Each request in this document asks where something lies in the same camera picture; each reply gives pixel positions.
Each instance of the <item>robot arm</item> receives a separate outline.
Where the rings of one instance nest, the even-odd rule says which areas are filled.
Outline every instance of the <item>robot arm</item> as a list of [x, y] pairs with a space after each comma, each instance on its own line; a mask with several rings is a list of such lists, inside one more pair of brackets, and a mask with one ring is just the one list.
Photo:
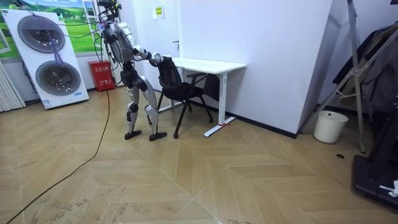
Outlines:
[[159, 54], [152, 54], [146, 49], [142, 48], [140, 45], [137, 45], [134, 41], [134, 38], [131, 34], [129, 25], [126, 22], [118, 22], [115, 24], [116, 32], [122, 33], [122, 36], [127, 39], [129, 45], [131, 47], [132, 53], [143, 59], [148, 60], [152, 65], [158, 65], [163, 62], [163, 57]]

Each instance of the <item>black cable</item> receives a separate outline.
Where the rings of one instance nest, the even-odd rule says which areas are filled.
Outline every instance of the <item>black cable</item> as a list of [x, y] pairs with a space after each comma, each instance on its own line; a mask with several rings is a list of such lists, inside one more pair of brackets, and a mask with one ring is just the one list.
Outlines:
[[120, 59], [123, 59], [122, 48], [120, 48], [120, 45], [116, 41], [114, 43], [116, 44], [116, 46], [118, 46]]
[[97, 41], [99, 38], [101, 38], [101, 37], [97, 37], [97, 38], [94, 40], [94, 50], [95, 50], [95, 54], [96, 54], [97, 57], [98, 57], [98, 60], [100, 59], [100, 56], [98, 56], [97, 47], [95, 46], [95, 43], [96, 43], [96, 41]]
[[97, 34], [98, 37], [101, 37], [101, 35], [98, 33], [98, 30], [95, 30], [95, 33]]
[[58, 26], [83, 26], [83, 25], [88, 25], [88, 24], [97, 24], [99, 22], [95, 21], [95, 22], [82, 22], [81, 24], [57, 24]]
[[130, 41], [127, 40], [127, 36], [126, 36], [125, 34], [122, 33], [122, 35], [124, 36], [124, 40], [125, 40], [127, 43], [129, 43], [129, 45], [130, 45], [130, 50], [131, 50], [131, 54], [132, 54], [132, 63], [133, 63], [133, 66], [134, 66], [134, 68], [135, 68], [135, 67], [136, 67], [135, 62], [140, 62], [140, 61], [142, 61], [142, 60], [144, 60], [144, 59], [137, 60], [137, 59], [135, 58], [135, 55], [134, 55], [134, 52], [133, 52], [133, 48], [132, 48], [132, 46], [131, 46], [131, 44], [130, 44]]
[[[101, 33], [101, 48], [100, 48], [100, 51], [101, 51], [101, 59], [98, 57], [98, 60], [101, 62], [101, 64], [103, 64], [103, 62], [104, 62], [104, 60], [103, 60], [103, 53], [102, 53], [102, 36], [103, 35], [103, 32]], [[105, 69], [104, 69], [104, 67], [102, 67], [102, 80], [104, 80], [104, 73], [105, 73]]]
[[[102, 34], [103, 34], [103, 33], [101, 33], [101, 37], [100, 37], [100, 38], [101, 38], [101, 59], [100, 59], [100, 56], [98, 56], [98, 53], [97, 53], [97, 51], [96, 51], [96, 49], [95, 49], [95, 54], [97, 55], [98, 60], [99, 60], [101, 63], [103, 63], [103, 58], [102, 58], [102, 56], [103, 56], [103, 53], [102, 53], [102, 38], [103, 38], [103, 36], [102, 36]], [[120, 46], [118, 45], [117, 42], [115, 42], [115, 44], [116, 44], [116, 45], [118, 46], [118, 48], [119, 48], [119, 53], [120, 53], [120, 57], [121, 57], [122, 55], [121, 55]], [[117, 59], [116, 59], [116, 61], [117, 61], [118, 65], [116, 66], [116, 68], [112, 69], [111, 71], [117, 69], [119, 65], [120, 65], [120, 67], [123, 67]], [[121, 82], [122, 82], [122, 80], [120, 80], [120, 82], [118, 82], [118, 83], [115, 82], [116, 86], [117, 86], [118, 84], [120, 84]]]
[[93, 34], [93, 33], [95, 33], [95, 32], [97, 32], [97, 30], [94, 30], [93, 32], [89, 32], [88, 34], [85, 34], [85, 35], [79, 36], [79, 37], [72, 37], [72, 36], [69, 36], [69, 35], [66, 35], [66, 34], [62, 34], [62, 35], [64, 35], [65, 37], [70, 37], [70, 38], [82, 38], [82, 37], [86, 37], [86, 36], [88, 36], [88, 35], [90, 35], [90, 34]]
[[119, 63], [116, 64], [116, 68], [111, 69], [111, 71], [115, 71], [119, 67]]
[[105, 17], [106, 17], [106, 16], [101, 16], [101, 17], [99, 16], [99, 21], [101, 21], [101, 22], [102, 22], [102, 21], [106, 21], [106, 19], [104, 19]]
[[[102, 62], [102, 44], [101, 44], [101, 62]], [[80, 169], [82, 166], [84, 166], [85, 164], [87, 164], [89, 161], [92, 161], [98, 154], [98, 151], [101, 147], [101, 143], [102, 143], [102, 139], [104, 138], [104, 134], [106, 131], [106, 127], [108, 127], [108, 122], [109, 122], [109, 115], [110, 115], [110, 111], [111, 111], [111, 107], [110, 107], [110, 99], [109, 99], [109, 93], [108, 91], [106, 91], [106, 96], [108, 98], [108, 117], [106, 118], [106, 122], [105, 122], [105, 127], [104, 130], [102, 132], [101, 135], [101, 139], [99, 140], [98, 143], [98, 147], [97, 150], [94, 154], [93, 157], [91, 157], [89, 160], [87, 160], [86, 162], [82, 163], [82, 165], [78, 166], [73, 172], [71, 172], [69, 175], [67, 175], [66, 177], [62, 178], [61, 180], [59, 180], [57, 183], [53, 184], [51, 187], [49, 187], [47, 190], [43, 191], [41, 194], [39, 194], [39, 196], [37, 196], [36, 198], [34, 198], [32, 201], [30, 201], [21, 211], [19, 211], [16, 215], [14, 215], [8, 222], [7, 224], [10, 224], [16, 217], [18, 217], [18, 215], [20, 215], [24, 210], [26, 210], [30, 205], [32, 205], [37, 199], [39, 199], [41, 196], [43, 196], [45, 193], [47, 193], [49, 190], [51, 190], [53, 187], [55, 187], [56, 185], [58, 185], [59, 183], [63, 182], [64, 180], [66, 180], [67, 178], [69, 178], [70, 176], [72, 176], [78, 169]]]
[[105, 14], [106, 11], [107, 11], [107, 10], [105, 10], [105, 11], [103, 11], [103, 12], [101, 12], [101, 13], [98, 14], [98, 18], [99, 18], [100, 21], [102, 21], [103, 18], [105, 17], [105, 16], [101, 16], [101, 15], [102, 15], [102, 14]]
[[123, 80], [121, 79], [121, 80], [116, 84], [116, 86], [118, 86], [122, 81], [123, 81]]

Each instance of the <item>robot leg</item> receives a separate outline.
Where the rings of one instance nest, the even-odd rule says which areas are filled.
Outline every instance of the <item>robot leg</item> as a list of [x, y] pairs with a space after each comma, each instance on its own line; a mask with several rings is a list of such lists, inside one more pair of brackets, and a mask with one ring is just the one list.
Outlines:
[[140, 130], [134, 131], [134, 125], [137, 121], [138, 115], [138, 102], [139, 92], [138, 87], [127, 88], [131, 102], [127, 105], [127, 133], [124, 135], [124, 139], [128, 140], [141, 133]]
[[144, 76], [141, 76], [140, 78], [146, 84], [146, 88], [144, 89], [145, 91], [143, 89], [141, 89], [141, 90], [142, 90], [142, 94], [144, 95], [145, 99], [149, 103], [145, 107], [145, 112], [147, 113], [149, 126], [150, 126], [150, 128], [152, 128], [152, 135], [149, 136], [149, 140], [155, 141], [156, 139], [166, 137], [167, 133], [157, 132], [157, 125], [159, 122], [159, 117], [157, 114], [155, 91], [152, 89], [152, 86], [150, 85], [150, 83]]

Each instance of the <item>chair backrest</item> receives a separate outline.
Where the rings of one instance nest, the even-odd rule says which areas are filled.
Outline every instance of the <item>chair backrest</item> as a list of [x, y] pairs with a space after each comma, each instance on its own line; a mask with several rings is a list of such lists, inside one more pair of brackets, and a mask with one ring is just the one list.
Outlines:
[[181, 86], [181, 76], [172, 58], [164, 57], [164, 61], [158, 66], [158, 69], [160, 85], [163, 88], [173, 91]]

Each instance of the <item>desk leg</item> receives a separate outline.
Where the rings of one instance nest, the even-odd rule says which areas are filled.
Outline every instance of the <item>desk leg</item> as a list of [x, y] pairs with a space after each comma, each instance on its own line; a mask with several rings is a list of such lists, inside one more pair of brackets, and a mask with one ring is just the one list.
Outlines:
[[218, 125], [211, 128], [205, 133], [206, 137], [211, 136], [213, 133], [224, 127], [229, 122], [233, 121], [235, 118], [230, 117], [225, 120], [225, 104], [226, 104], [226, 75], [227, 73], [220, 74], [220, 99], [218, 102]]

